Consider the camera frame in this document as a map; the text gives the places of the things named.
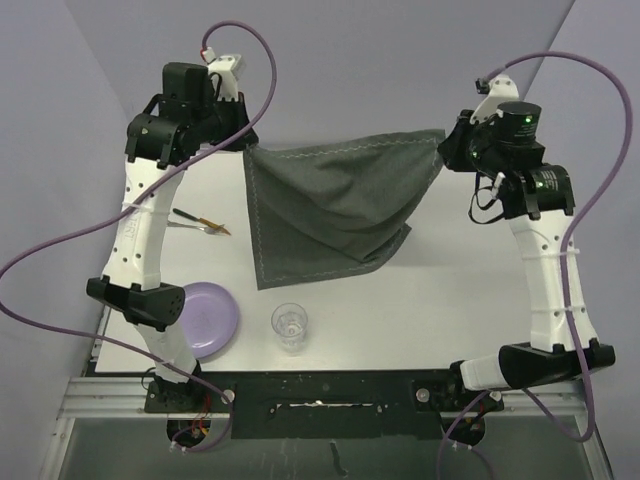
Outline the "grey cloth napkin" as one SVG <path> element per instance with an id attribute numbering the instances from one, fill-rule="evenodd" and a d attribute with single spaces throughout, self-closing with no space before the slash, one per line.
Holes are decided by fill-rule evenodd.
<path id="1" fill-rule="evenodd" d="M 443 167 L 441 129 L 243 153 L 260 290 L 374 272 L 405 242 L 408 220 Z"/>

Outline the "purple plate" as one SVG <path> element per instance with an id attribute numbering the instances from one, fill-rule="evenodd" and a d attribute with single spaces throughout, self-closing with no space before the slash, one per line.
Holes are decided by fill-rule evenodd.
<path id="1" fill-rule="evenodd" d="M 216 283 L 191 283 L 184 292 L 178 323 L 193 356 L 201 360 L 223 349 L 232 339 L 240 310 L 231 293 Z"/>

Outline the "clear drinking glass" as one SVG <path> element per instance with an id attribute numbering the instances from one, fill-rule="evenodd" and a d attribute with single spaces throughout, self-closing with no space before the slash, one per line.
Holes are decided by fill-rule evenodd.
<path id="1" fill-rule="evenodd" d="M 299 350 L 306 338 L 307 312 L 296 303 L 281 304 L 272 313 L 271 326 L 285 349 Z"/>

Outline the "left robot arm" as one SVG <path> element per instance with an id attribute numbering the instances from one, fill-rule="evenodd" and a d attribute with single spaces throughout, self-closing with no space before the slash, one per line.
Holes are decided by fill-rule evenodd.
<path id="1" fill-rule="evenodd" d="M 127 128 L 126 186 L 112 252 L 87 294 L 123 314 L 155 357 L 159 393 L 182 411 L 196 408 L 203 386 L 200 366 L 178 318 L 185 291 L 161 280 L 161 253 L 182 166 L 205 144 L 242 151 L 257 143 L 239 91 L 239 55 L 208 65 L 170 62 L 162 91 Z"/>

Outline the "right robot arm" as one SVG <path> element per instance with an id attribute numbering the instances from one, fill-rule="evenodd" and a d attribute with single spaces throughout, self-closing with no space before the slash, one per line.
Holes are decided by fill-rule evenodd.
<path id="1" fill-rule="evenodd" d="M 438 152 L 447 169 L 488 178 L 499 218 L 507 221 L 523 261 L 531 305 L 530 339 L 459 363 L 444 385 L 446 400 L 469 407 L 481 390 L 518 390 L 575 379 L 615 363 L 589 319 L 577 267 L 578 251 L 563 238 L 575 213 L 570 176 L 544 161 L 536 139 L 540 106 L 500 103 L 489 115 L 463 110 Z"/>

